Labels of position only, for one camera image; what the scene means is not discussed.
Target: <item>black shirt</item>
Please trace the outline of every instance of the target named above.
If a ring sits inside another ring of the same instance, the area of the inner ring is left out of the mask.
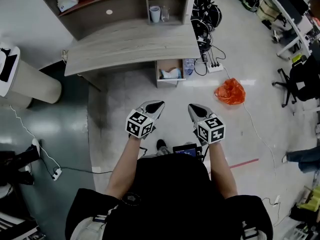
[[[192,235],[240,239],[243,221],[246,228],[255,223],[255,227],[272,232],[259,197],[242,195],[224,199],[204,164],[186,154],[139,159],[134,182],[122,200],[79,189],[67,217],[66,239],[70,239],[82,220],[107,215],[117,205],[108,217],[104,240],[110,236],[191,238]]]

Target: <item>glass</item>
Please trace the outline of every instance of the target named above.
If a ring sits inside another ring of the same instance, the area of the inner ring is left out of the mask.
[[[161,20],[163,22],[169,21],[169,14],[170,14],[170,8],[167,6],[162,6],[161,7]]]

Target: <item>black chair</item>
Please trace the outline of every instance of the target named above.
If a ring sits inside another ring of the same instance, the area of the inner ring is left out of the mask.
[[[287,89],[286,101],[285,104],[282,104],[283,108],[288,105],[290,95],[293,96],[292,104],[297,102],[297,98],[305,102],[320,97],[320,70],[318,61],[313,55],[310,55],[308,59],[303,55],[292,64],[290,77],[285,74],[282,68],[278,69],[278,73],[283,74],[285,82],[273,82],[272,86],[279,85]],[[298,89],[297,83],[301,82],[304,83],[304,87]]]

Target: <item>white mug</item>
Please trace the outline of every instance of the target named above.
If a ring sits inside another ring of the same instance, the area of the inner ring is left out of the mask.
[[[149,8],[151,19],[154,23],[158,23],[160,20],[160,7],[159,6],[150,6]]]

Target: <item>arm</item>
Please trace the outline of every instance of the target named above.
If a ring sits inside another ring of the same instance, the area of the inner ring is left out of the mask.
[[[220,142],[209,144],[211,180],[222,196],[227,199],[238,195],[236,181],[229,165]]]
[[[116,164],[105,194],[121,199],[134,182],[141,139],[130,136]]]

